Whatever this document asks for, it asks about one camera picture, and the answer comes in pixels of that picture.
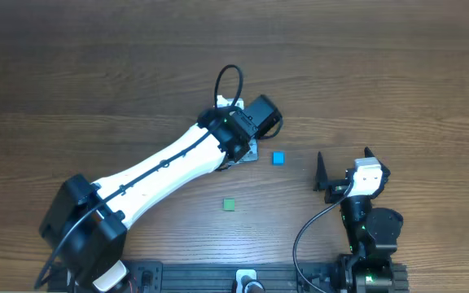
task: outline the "wood grain surface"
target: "wood grain surface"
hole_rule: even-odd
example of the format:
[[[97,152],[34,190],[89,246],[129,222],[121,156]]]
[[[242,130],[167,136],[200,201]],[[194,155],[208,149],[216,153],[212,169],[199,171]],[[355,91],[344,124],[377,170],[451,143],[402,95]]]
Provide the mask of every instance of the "wood grain surface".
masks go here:
[[[51,250],[38,226],[62,181],[117,173],[212,106],[227,63],[243,97],[284,115],[260,160],[185,185],[129,233],[126,259],[291,263],[332,178],[373,152],[392,170],[374,201],[405,218],[396,262],[413,292],[469,292],[469,1],[0,1],[0,290],[31,290]],[[229,72],[221,94],[235,91]],[[285,151],[283,167],[270,164]],[[235,212],[221,210],[222,199]],[[348,251],[338,212],[302,260]]]

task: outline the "blue cube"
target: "blue cube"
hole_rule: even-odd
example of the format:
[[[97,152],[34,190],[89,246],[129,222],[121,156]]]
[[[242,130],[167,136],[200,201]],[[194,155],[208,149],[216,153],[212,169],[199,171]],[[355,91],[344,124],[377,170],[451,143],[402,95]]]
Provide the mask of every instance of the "blue cube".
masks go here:
[[[282,151],[273,152],[273,165],[274,166],[283,166],[285,164],[285,154]]]

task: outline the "black cable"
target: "black cable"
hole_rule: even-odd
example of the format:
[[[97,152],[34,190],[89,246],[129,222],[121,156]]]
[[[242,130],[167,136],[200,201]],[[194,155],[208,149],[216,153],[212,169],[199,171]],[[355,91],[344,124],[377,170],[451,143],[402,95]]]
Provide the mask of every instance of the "black cable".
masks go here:
[[[236,66],[236,65],[227,65],[225,66],[221,71],[220,73],[218,73],[218,77],[217,77],[217,82],[215,84],[215,108],[217,108],[217,91],[218,91],[218,85],[220,84],[220,80],[221,80],[221,76],[222,74],[229,68],[235,68],[237,71],[238,71],[238,74],[239,74],[239,85],[238,85],[238,89],[236,91],[236,95],[234,97],[234,100],[233,100],[233,103],[230,105],[231,107],[234,107],[236,102],[238,102],[238,99],[240,97],[240,93],[242,92],[242,87],[243,87],[243,74],[242,74],[242,70]],[[148,171],[146,171],[145,173],[143,173],[142,175],[140,175],[139,177],[133,179],[132,181],[130,181],[129,183],[121,186],[117,191],[115,191],[114,193],[112,193],[111,195],[109,195],[106,199],[104,199],[103,201],[97,203],[92,209],[90,209],[84,216],[82,216],[81,219],[79,219],[73,226],[72,228],[70,228],[70,230],[63,236],[63,238],[61,239],[61,241],[59,242],[59,244],[57,245],[57,247],[54,249],[54,251],[52,252],[52,254],[50,255],[50,257],[48,258],[48,260],[46,261],[45,265],[42,267],[41,269],[41,272],[39,273],[39,275],[37,276],[37,279],[36,279],[36,282],[33,286],[33,289],[36,290],[38,288],[40,288],[41,286],[45,285],[53,276],[54,276],[54,272],[50,272],[50,274],[48,276],[45,277],[46,275],[46,272],[51,268],[51,266],[54,264],[54,260],[55,258],[60,254],[61,252],[61,248],[63,248],[63,245],[67,242],[68,240],[68,237],[72,234],[72,232],[83,222],[85,221],[91,214],[93,214],[95,211],[99,210],[100,208],[102,208],[104,205],[106,205],[106,203],[108,203],[110,200],[114,199],[116,196],[118,195],[122,195],[125,193],[125,190],[127,190],[128,188],[134,186],[135,184],[137,184],[139,181],[141,181],[142,179],[148,177],[150,174],[153,174],[154,172],[156,172],[157,170],[159,170],[160,168],[163,168],[163,167],[167,167],[169,165],[169,163],[173,162],[174,160],[180,158],[181,156],[184,156],[186,155],[186,153],[188,151],[191,151],[192,149],[194,149],[195,147],[197,147],[201,142],[203,142],[208,136],[209,134],[211,134],[211,130],[208,130],[208,132],[206,134],[204,134],[201,138],[199,138],[195,143],[193,143],[192,145],[188,146],[187,148],[185,148],[184,150],[180,151],[179,153],[177,153],[176,155],[172,156],[171,158],[167,159],[167,160],[162,160],[158,165],[156,165],[155,167],[149,169]]]
[[[233,103],[231,104],[231,107],[236,105],[236,102],[238,102],[238,99],[240,98],[240,94],[242,93],[242,88],[243,88],[243,72],[242,72],[242,69],[240,69],[240,67],[238,67],[236,65],[233,65],[233,64],[226,65],[224,68],[221,69],[220,73],[218,73],[217,81],[215,82],[215,91],[213,93],[214,94],[213,99],[215,101],[215,109],[218,109],[218,105],[217,105],[218,104],[218,98],[217,98],[217,96],[218,96],[218,86],[220,85],[221,76],[229,68],[234,68],[238,72],[238,89],[236,90],[236,95],[234,96]]]
[[[298,265],[298,260],[296,259],[296,253],[297,253],[297,250],[298,250],[298,243],[300,242],[300,239],[301,239],[301,236],[303,235],[303,233],[307,230],[307,228],[309,228],[309,226],[311,226],[317,219],[319,219],[321,216],[325,215],[326,213],[330,212],[331,209],[335,208],[336,206],[340,205],[341,202],[343,202],[345,199],[347,199],[348,197],[348,193],[350,192],[350,190],[352,189],[353,187],[353,181],[350,182],[350,185],[348,186],[347,190],[345,191],[345,193],[343,194],[343,196],[341,196],[341,199],[338,199],[338,201],[336,201],[334,204],[332,204],[330,207],[322,210],[319,214],[317,214],[316,216],[313,216],[312,219],[310,219],[307,223],[305,223],[305,225],[303,225],[303,227],[301,228],[300,232],[298,233],[298,235],[296,236],[296,240],[294,240],[294,245],[292,246],[292,261],[294,262],[294,266],[296,267],[296,272],[298,272],[298,274],[301,276],[301,278],[303,278],[307,284],[309,284],[312,288],[314,288],[316,291],[319,291],[319,292],[322,292],[322,293],[327,293],[326,291],[324,291],[322,288],[314,285],[311,281],[309,281],[307,279],[307,277],[301,272],[300,270],[300,266]]]
[[[269,138],[273,138],[273,137],[277,136],[278,133],[280,133],[280,130],[282,130],[282,126],[283,126],[283,117],[280,119],[280,124],[278,125],[278,128],[274,131],[273,134],[271,134],[271,135],[264,135],[264,136],[262,136],[261,138],[258,138],[258,139],[260,139],[260,140],[262,140],[262,139],[269,139]]]

